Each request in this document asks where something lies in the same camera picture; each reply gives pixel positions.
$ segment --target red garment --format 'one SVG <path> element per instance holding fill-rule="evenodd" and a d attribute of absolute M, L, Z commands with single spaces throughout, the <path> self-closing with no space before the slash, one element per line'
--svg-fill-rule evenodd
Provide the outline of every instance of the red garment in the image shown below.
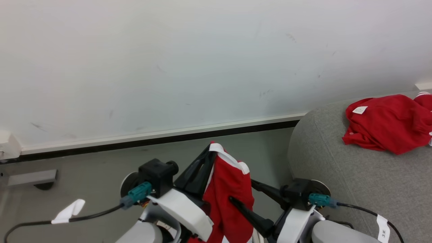
<path fill-rule="evenodd" d="M 230 243 L 246 243 L 253 232 L 252 225 L 229 201 L 233 196 L 252 210 L 251 177 L 249 168 L 244 162 L 237 162 L 226 153 L 220 144 L 212 143 L 210 151 L 216 151 L 213 174 L 204 193 L 203 200 L 211 205 L 210 218 L 213 231 L 207 243 L 221 243 L 223 236 Z M 198 243 L 198 239 L 190 239 L 189 243 Z"/>
<path fill-rule="evenodd" d="M 427 108 L 432 104 L 432 96 L 427 96 L 418 96 L 414 101 L 404 95 L 392 95 L 362 99 L 349 105 L 345 113 L 350 123 L 343 141 L 395 154 L 427 145 L 432 131 L 432 112 Z M 360 106 L 367 108 L 362 114 L 354 113 Z"/>

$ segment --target gray sofa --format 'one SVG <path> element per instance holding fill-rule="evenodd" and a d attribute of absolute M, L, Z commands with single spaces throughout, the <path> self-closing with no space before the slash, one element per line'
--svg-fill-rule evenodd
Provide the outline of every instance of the gray sofa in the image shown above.
<path fill-rule="evenodd" d="M 432 242 L 432 147 L 397 156 L 345 145 L 341 139 L 349 125 L 345 109 L 354 101 L 317 108 L 300 120 L 288 149 L 292 176 L 322 181 L 340 202 L 382 215 L 405 242 Z M 378 236 L 376 217 L 370 214 L 351 208 L 325 208 L 323 214 Z M 390 242 L 399 242 L 393 230 Z"/>

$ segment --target black cable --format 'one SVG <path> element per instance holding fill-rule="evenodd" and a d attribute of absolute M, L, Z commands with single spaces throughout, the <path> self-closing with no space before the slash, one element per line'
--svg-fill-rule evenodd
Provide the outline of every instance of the black cable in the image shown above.
<path fill-rule="evenodd" d="M 371 210 L 369 210 L 369 209 L 359 207 L 359 206 L 355 206 L 355 205 L 351 205 L 351 204 L 346 204 L 346 203 L 342 203 L 342 202 L 338 202 L 337 205 L 338 205 L 338 206 L 342 206 L 342 207 L 355 208 L 355 209 L 358 209 L 358 210 L 364 211 L 364 212 L 366 212 L 366 213 L 370 213 L 370 214 L 374 215 L 375 217 L 378 216 L 377 213 L 375 213 L 375 212 L 373 212 L 373 211 L 371 211 Z M 390 225 L 390 227 L 392 227 L 393 230 L 396 232 L 397 237 L 399 237 L 400 242 L 401 242 L 401 243 L 404 243 L 404 241 L 403 241 L 403 239 L 402 239 L 402 236 L 400 235 L 400 233 L 399 233 L 399 231 L 397 230 L 396 226 L 395 226 L 394 224 L 392 224 L 392 223 L 391 223 L 390 221 L 388 221 L 388 220 L 387 220 L 387 224 Z"/>
<path fill-rule="evenodd" d="M 111 209 L 108 209 L 106 211 L 97 213 L 97 214 L 91 214 L 91 215 L 87 215 L 87 216 L 83 216 L 83 217 L 76 217 L 76 218 L 71 218 L 69 219 L 69 222 L 77 222 L 77 221 L 83 221 L 83 220 L 88 220 L 88 219 L 92 219 L 92 218 L 96 218 L 96 217 L 100 217 L 100 216 L 104 216 L 106 214 L 112 213 L 118 209 L 120 209 L 121 207 L 123 207 L 123 204 L 120 204 L 118 206 L 115 206 Z M 16 229 L 20 228 L 20 227 L 24 227 L 24 226 L 34 226 L 34 225 L 45 225 L 45 224 L 51 224 L 51 221 L 36 221 L 36 222 L 28 222 L 28 223 L 20 223 L 15 225 L 14 227 L 12 227 L 10 230 L 8 230 L 6 232 L 6 234 L 4 235 L 4 239 L 3 242 L 7 243 L 7 238 L 8 236 Z"/>
<path fill-rule="evenodd" d="M 330 221 L 333 221 L 333 222 L 338 223 L 338 224 L 348 225 L 351 229 L 355 230 L 355 229 L 354 229 L 354 226 L 353 226 L 351 223 L 349 223 L 349 222 L 345 222 L 345 221 L 337 221 L 337 220 L 330 220 Z"/>

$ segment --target blue cable connector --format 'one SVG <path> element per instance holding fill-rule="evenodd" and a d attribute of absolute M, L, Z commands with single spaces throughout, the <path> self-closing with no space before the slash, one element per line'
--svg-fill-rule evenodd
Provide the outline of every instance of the blue cable connector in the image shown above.
<path fill-rule="evenodd" d="M 123 204 L 122 209 L 128 209 L 133 206 L 134 203 L 144 200 L 147 196 L 152 193 L 152 184 L 144 182 L 127 193 L 120 199 L 120 203 Z"/>
<path fill-rule="evenodd" d="M 328 195 L 311 193 L 309 195 L 309 202 L 317 207 L 328 206 L 331 208 L 337 208 L 338 201 Z"/>

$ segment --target clothing label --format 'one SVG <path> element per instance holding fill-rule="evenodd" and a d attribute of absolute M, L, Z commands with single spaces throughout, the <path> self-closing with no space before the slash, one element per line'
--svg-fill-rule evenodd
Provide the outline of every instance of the clothing label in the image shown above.
<path fill-rule="evenodd" d="M 378 214 L 377 223 L 379 226 L 378 241 L 381 243 L 388 243 L 388 238 L 390 238 L 390 228 L 387 225 L 387 219 Z"/>
<path fill-rule="evenodd" d="M 367 108 L 367 106 L 359 106 L 355 110 L 353 110 L 353 113 L 363 114 L 363 112 L 365 112 L 366 108 Z"/>

